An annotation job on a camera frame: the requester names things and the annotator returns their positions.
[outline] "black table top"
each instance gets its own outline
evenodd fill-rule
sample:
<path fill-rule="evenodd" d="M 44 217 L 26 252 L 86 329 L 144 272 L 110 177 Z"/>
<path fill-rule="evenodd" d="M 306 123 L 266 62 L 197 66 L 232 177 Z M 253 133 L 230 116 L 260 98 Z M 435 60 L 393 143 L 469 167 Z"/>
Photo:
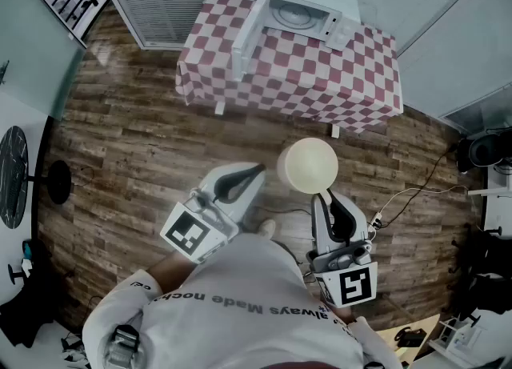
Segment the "black table top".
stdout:
<path fill-rule="evenodd" d="M 25 163 L 23 174 L 17 174 L 15 159 Z M 12 126 L 0 142 L 0 216 L 3 222 L 11 229 L 16 228 L 22 221 L 25 213 L 26 192 L 28 186 L 29 155 L 26 149 L 26 139 L 23 130 Z M 12 182 L 15 177 L 23 177 L 22 188 L 18 196 L 18 205 L 14 216 L 8 211 L 7 199 Z"/>

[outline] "wooden floor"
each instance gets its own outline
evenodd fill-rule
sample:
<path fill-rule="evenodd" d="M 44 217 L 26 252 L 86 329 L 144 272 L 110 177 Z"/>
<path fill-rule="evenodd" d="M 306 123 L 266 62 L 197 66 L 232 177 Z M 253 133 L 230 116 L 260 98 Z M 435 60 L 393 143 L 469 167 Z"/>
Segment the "wooden floor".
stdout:
<path fill-rule="evenodd" d="M 45 157 L 46 169 L 57 159 L 70 164 L 74 189 L 67 203 L 56 206 L 42 188 L 38 213 L 39 234 L 53 253 L 54 265 L 61 273 L 74 271 L 66 279 L 70 297 L 60 308 L 61 321 L 70 327 L 80 324 L 91 296 L 105 295 L 168 253 L 170 247 L 158 236 L 164 221 L 215 166 L 263 162 L 269 170 L 258 205 L 276 211 L 308 209 L 310 197 L 284 187 L 274 167 L 292 142 L 323 138 L 338 154 L 334 190 L 353 199 L 370 219 L 394 193 L 422 185 L 438 157 L 458 139 L 450 128 L 411 109 L 375 131 L 342 131 L 335 140 L 327 137 L 327 125 L 305 119 L 232 109 L 218 117 L 210 107 L 187 107 L 174 93 L 178 54 L 139 50 L 112 6 L 86 41 L 86 57 Z M 478 188 L 479 177 L 478 172 L 458 174 L 448 154 L 429 185 Z M 409 197 L 398 196 L 386 208 L 384 220 L 393 218 Z M 438 313 L 449 301 L 446 284 L 456 279 L 448 274 L 455 254 L 450 242 L 463 239 L 464 224 L 479 219 L 480 207 L 476 202 L 478 214 L 472 212 L 462 188 L 419 195 L 374 240 L 379 294 L 388 294 L 418 319 Z M 268 216 L 256 209 L 248 224 Z M 304 261 L 311 248 L 309 216 L 275 218 L 281 223 L 275 238 Z M 92 299 L 91 307 L 98 300 Z M 381 296 L 356 311 L 375 329 L 408 320 Z"/>

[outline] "table leg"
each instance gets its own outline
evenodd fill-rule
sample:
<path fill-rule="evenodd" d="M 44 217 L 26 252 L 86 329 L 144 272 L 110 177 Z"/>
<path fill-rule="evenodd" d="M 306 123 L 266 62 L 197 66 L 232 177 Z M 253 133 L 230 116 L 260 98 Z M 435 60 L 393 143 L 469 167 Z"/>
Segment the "table leg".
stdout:
<path fill-rule="evenodd" d="M 226 107 L 226 102 L 217 102 L 215 105 L 215 114 L 222 116 L 224 114 L 224 107 Z"/>
<path fill-rule="evenodd" d="M 330 137 L 339 138 L 339 126 L 336 126 L 335 124 L 332 125 L 330 129 Z"/>

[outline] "person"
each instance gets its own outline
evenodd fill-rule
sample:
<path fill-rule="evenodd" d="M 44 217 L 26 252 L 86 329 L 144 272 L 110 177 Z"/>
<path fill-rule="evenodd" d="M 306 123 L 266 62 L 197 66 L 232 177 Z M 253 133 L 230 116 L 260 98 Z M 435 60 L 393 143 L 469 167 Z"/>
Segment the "person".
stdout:
<path fill-rule="evenodd" d="M 310 294 L 275 229 L 266 220 L 201 265 L 175 251 L 119 283 L 83 329 L 92 369 L 108 367 L 122 324 L 138 332 L 141 369 L 401 368 L 363 317 Z"/>

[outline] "sleeve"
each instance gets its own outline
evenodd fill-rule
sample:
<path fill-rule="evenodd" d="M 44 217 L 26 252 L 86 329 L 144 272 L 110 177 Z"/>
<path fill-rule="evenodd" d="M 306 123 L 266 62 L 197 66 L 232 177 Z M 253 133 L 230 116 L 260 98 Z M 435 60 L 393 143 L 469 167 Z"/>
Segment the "sleeve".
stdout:
<path fill-rule="evenodd" d="M 355 338 L 362 345 L 362 351 L 365 354 L 365 363 L 379 362 L 385 369 L 402 369 L 396 354 L 370 326 L 362 316 L 358 317 L 356 322 L 350 323 L 349 328 Z"/>
<path fill-rule="evenodd" d="M 83 328 L 82 341 L 92 369 L 102 369 L 103 349 L 117 325 L 128 323 L 162 294 L 160 286 L 140 270 L 119 283 L 96 306 Z"/>

